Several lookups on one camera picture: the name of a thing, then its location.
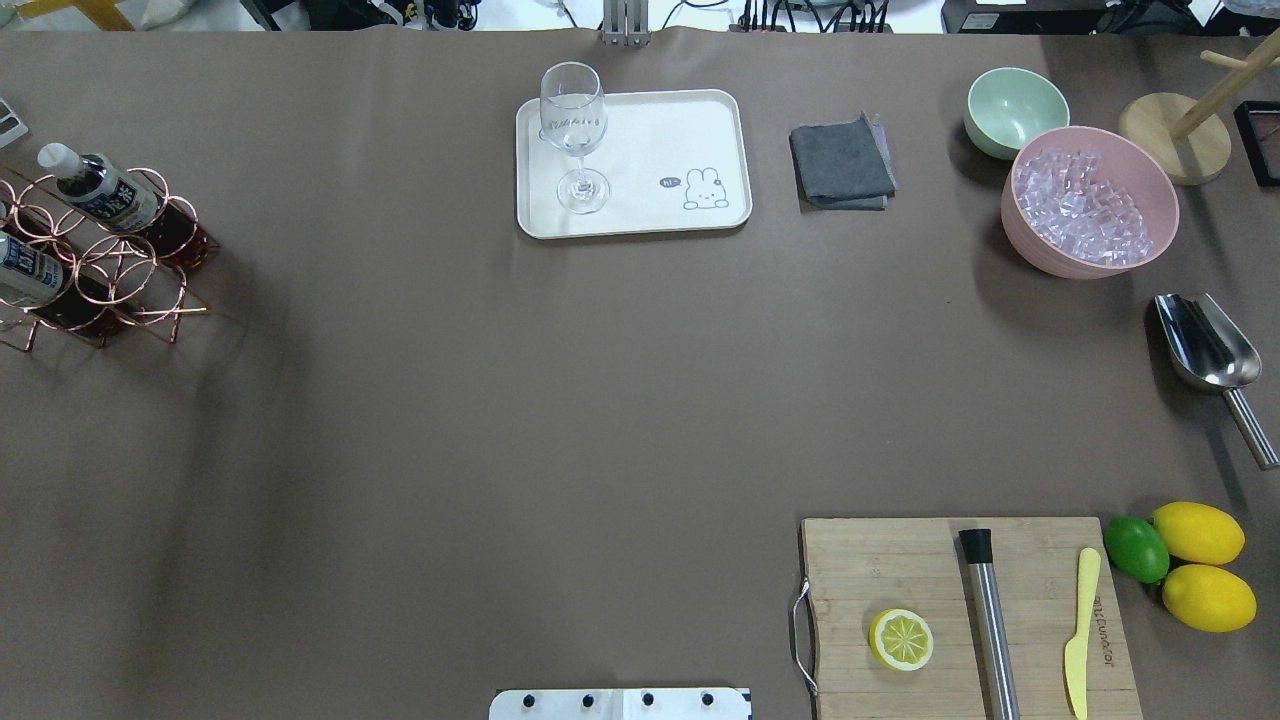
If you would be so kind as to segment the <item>copper wire bottle basket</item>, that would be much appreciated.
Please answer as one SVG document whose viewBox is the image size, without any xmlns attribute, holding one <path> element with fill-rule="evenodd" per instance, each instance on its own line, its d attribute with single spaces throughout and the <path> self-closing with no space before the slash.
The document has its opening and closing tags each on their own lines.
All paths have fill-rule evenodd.
<svg viewBox="0 0 1280 720">
<path fill-rule="evenodd" d="M 96 311 L 86 323 L 60 328 L 35 316 L 27 307 L 3 304 L 3 345 L 19 352 L 35 348 L 40 333 L 61 333 L 91 347 L 108 338 L 84 336 L 95 323 L 114 319 L 120 331 L 140 328 L 161 342 L 178 340 L 187 316 L 209 314 L 211 307 L 192 287 L 193 274 L 220 249 L 206 232 L 196 206 L 173 193 L 166 178 L 146 167 L 127 174 L 157 192 L 161 213 L 177 211 L 188 234 L 173 252 L 159 252 L 145 237 L 116 234 L 81 214 L 56 192 L 52 176 L 27 177 L 3 168 L 4 220 L 29 236 L 29 243 L 70 269 L 74 290 L 100 284 L 102 299 L 90 297 Z"/>
</svg>

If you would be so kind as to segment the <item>tea bottle white cap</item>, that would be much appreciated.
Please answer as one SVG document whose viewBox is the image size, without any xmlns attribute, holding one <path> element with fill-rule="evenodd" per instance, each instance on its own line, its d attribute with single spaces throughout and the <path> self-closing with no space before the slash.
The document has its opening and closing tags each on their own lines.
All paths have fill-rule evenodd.
<svg viewBox="0 0 1280 720">
<path fill-rule="evenodd" d="M 37 163 L 55 178 L 60 196 L 114 234 L 143 241 L 157 260 L 192 272 L 209 258 L 212 241 L 178 201 L 127 173 L 100 154 L 79 154 L 64 143 L 40 149 Z"/>
</svg>

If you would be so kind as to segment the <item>white rabbit serving tray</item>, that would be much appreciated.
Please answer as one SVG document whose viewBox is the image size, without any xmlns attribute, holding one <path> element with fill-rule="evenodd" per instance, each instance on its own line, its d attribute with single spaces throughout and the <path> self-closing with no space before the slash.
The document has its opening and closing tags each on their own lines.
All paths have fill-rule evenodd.
<svg viewBox="0 0 1280 720">
<path fill-rule="evenodd" d="M 586 165 L 611 183 L 602 210 L 579 215 L 556 190 L 573 160 L 539 133 L 538 99 L 517 111 L 515 206 L 539 240 L 727 229 L 753 211 L 735 97 L 719 88 L 608 94 L 609 126 Z"/>
</svg>

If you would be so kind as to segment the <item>clear wine glass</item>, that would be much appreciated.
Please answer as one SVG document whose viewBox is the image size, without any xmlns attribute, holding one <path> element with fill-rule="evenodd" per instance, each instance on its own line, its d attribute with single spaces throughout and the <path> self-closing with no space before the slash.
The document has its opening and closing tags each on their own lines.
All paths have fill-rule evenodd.
<svg viewBox="0 0 1280 720">
<path fill-rule="evenodd" d="M 608 128 L 605 94 L 595 69 L 581 61 L 548 68 L 540 82 L 540 138 L 576 160 L 561 177 L 557 197 L 563 208 L 585 215 L 599 211 L 609 199 L 608 179 L 585 167 Z"/>
</svg>

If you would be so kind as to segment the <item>folded grey cloth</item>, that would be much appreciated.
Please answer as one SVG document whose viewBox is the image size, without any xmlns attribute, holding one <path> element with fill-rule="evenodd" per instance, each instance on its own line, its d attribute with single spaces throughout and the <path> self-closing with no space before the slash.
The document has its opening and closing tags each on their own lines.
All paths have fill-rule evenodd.
<svg viewBox="0 0 1280 720">
<path fill-rule="evenodd" d="M 878 115 L 801 126 L 788 141 L 803 196 L 819 209 L 883 211 L 899 190 Z"/>
</svg>

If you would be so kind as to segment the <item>bamboo cutting board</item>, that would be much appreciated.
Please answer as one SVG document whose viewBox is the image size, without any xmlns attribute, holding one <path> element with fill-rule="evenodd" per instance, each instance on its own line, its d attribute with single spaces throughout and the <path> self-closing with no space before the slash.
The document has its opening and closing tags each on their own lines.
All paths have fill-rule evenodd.
<svg viewBox="0 0 1280 720">
<path fill-rule="evenodd" d="M 1070 719 L 1064 647 L 1076 625 L 1076 564 L 1101 550 L 1096 518 L 809 518 L 803 557 L 820 719 L 987 719 L 977 603 L 957 533 L 987 528 L 1024 719 Z M 909 609 L 936 647 L 914 673 L 869 648 L 873 619 Z"/>
</svg>

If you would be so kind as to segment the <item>half lemon slice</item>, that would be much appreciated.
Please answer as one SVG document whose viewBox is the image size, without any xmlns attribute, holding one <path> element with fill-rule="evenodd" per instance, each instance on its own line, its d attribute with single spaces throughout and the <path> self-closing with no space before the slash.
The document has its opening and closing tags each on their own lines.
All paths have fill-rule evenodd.
<svg viewBox="0 0 1280 720">
<path fill-rule="evenodd" d="M 886 667 L 901 673 L 923 669 L 934 651 L 928 621 L 908 609 L 886 609 L 876 615 L 868 633 L 873 656 Z"/>
</svg>

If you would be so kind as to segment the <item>mint green bowl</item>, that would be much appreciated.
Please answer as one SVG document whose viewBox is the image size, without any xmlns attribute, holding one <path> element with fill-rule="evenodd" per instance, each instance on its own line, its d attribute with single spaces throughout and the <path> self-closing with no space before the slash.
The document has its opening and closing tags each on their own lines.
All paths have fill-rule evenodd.
<svg viewBox="0 0 1280 720">
<path fill-rule="evenodd" d="M 1000 160 L 1012 160 L 1036 136 L 1070 123 L 1059 87 L 1024 68 L 987 70 L 968 90 L 966 135 L 982 152 Z"/>
</svg>

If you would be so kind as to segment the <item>steel muddler black tip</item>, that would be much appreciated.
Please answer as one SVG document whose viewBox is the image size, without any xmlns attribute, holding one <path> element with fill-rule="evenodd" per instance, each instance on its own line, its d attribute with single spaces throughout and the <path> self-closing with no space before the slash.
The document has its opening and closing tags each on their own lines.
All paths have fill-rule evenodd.
<svg viewBox="0 0 1280 720">
<path fill-rule="evenodd" d="M 986 687 L 993 719 L 1020 719 L 1021 712 L 1012 675 L 1004 609 L 995 571 L 991 530 L 987 528 L 963 529 L 957 533 L 957 538 L 970 571 L 984 659 Z"/>
</svg>

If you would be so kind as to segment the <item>pink bowl of ice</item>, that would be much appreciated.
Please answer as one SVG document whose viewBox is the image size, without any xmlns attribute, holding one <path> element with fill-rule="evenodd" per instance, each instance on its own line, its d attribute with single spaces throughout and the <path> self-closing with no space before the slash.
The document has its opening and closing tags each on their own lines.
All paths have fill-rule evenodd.
<svg viewBox="0 0 1280 720">
<path fill-rule="evenodd" d="M 1018 154 L 1001 222 L 1033 266 L 1094 279 L 1164 252 L 1178 231 L 1180 206 L 1146 151 L 1105 129 L 1068 126 L 1036 136 Z"/>
</svg>

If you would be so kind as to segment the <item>green lime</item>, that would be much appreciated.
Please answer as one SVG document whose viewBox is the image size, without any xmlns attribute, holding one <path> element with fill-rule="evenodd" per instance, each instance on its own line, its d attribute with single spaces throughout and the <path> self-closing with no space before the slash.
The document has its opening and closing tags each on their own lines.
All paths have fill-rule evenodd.
<svg viewBox="0 0 1280 720">
<path fill-rule="evenodd" d="M 1144 519 L 1116 516 L 1103 530 L 1111 564 L 1143 584 L 1158 584 L 1170 573 L 1170 552 L 1160 533 Z"/>
</svg>

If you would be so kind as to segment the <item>yellow plastic knife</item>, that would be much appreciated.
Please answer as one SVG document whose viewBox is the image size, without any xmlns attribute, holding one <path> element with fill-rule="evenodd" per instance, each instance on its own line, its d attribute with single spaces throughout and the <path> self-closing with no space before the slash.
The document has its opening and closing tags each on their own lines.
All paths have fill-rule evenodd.
<svg viewBox="0 0 1280 720">
<path fill-rule="evenodd" d="M 1074 628 L 1062 651 L 1064 684 L 1075 719 L 1089 717 L 1087 669 L 1100 574 L 1100 551 L 1093 547 L 1082 548 L 1076 559 Z"/>
</svg>

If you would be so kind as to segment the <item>steel ice scoop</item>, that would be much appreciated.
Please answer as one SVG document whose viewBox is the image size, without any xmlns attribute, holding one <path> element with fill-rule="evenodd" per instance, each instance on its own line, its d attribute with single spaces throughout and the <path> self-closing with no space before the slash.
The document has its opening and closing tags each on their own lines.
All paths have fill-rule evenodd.
<svg viewBox="0 0 1280 720">
<path fill-rule="evenodd" d="M 1190 387 L 1221 395 L 1260 469 L 1276 469 L 1277 452 L 1244 395 L 1262 369 L 1252 342 L 1210 293 L 1158 293 L 1155 307 L 1175 370 Z"/>
</svg>

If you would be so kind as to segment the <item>yellow lemon upper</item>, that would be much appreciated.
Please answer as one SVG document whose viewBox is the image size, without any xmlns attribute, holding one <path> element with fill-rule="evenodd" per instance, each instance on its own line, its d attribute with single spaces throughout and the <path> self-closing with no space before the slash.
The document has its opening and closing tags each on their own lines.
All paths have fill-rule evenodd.
<svg viewBox="0 0 1280 720">
<path fill-rule="evenodd" d="M 1235 561 L 1245 546 L 1239 521 L 1207 503 L 1165 503 L 1149 520 L 1169 553 L 1187 562 L 1222 566 Z"/>
</svg>

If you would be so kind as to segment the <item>yellow lemon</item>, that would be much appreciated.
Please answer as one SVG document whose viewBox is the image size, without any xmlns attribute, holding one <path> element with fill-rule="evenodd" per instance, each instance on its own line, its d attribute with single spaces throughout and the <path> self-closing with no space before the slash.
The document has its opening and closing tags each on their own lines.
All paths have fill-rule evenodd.
<svg viewBox="0 0 1280 720">
<path fill-rule="evenodd" d="M 1161 596 L 1175 619 L 1201 632 L 1239 630 L 1254 620 L 1258 609 L 1247 582 L 1231 571 L 1203 564 L 1171 570 Z"/>
<path fill-rule="evenodd" d="M 1235 561 L 1245 546 L 1239 521 L 1207 503 L 1165 503 L 1149 520 L 1169 553 L 1187 562 L 1222 566 Z"/>
</svg>

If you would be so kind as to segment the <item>wooden cup tree stand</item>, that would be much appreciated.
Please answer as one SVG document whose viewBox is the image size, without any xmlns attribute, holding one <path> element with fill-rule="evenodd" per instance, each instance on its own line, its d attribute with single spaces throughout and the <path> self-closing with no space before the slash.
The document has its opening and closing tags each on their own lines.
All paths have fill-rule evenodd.
<svg viewBox="0 0 1280 720">
<path fill-rule="evenodd" d="M 1120 135 L 1144 149 L 1174 184 L 1213 181 L 1231 155 L 1231 141 L 1228 127 L 1219 117 L 1220 109 L 1263 70 L 1276 67 L 1277 55 L 1277 31 L 1244 59 L 1202 51 L 1201 60 L 1224 67 L 1228 73 L 1198 99 L 1158 92 L 1129 102 L 1119 118 Z"/>
</svg>

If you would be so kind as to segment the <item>yellow lemon lower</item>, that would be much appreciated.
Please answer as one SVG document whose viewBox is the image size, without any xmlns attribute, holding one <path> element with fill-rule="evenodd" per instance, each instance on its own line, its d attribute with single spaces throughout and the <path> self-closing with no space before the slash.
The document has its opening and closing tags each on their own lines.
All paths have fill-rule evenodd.
<svg viewBox="0 0 1280 720">
<path fill-rule="evenodd" d="M 1161 596 L 1175 619 L 1201 632 L 1239 630 L 1254 620 L 1258 609 L 1247 582 L 1231 571 L 1203 564 L 1171 570 Z"/>
</svg>

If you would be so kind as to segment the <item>black framed tray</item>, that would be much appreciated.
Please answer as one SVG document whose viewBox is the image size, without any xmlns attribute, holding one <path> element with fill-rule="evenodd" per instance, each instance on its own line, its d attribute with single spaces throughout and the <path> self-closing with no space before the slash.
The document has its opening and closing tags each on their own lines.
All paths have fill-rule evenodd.
<svg viewBox="0 0 1280 720">
<path fill-rule="evenodd" d="M 1254 181 L 1279 187 L 1279 101 L 1244 101 L 1233 113 Z"/>
</svg>

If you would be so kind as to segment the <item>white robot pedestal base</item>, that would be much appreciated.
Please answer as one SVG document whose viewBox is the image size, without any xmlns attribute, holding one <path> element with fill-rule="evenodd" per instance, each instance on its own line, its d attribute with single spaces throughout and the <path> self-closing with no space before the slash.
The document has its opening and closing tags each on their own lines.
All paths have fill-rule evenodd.
<svg viewBox="0 0 1280 720">
<path fill-rule="evenodd" d="M 490 703 L 489 719 L 751 719 L 749 689 L 650 687 L 511 689 Z"/>
</svg>

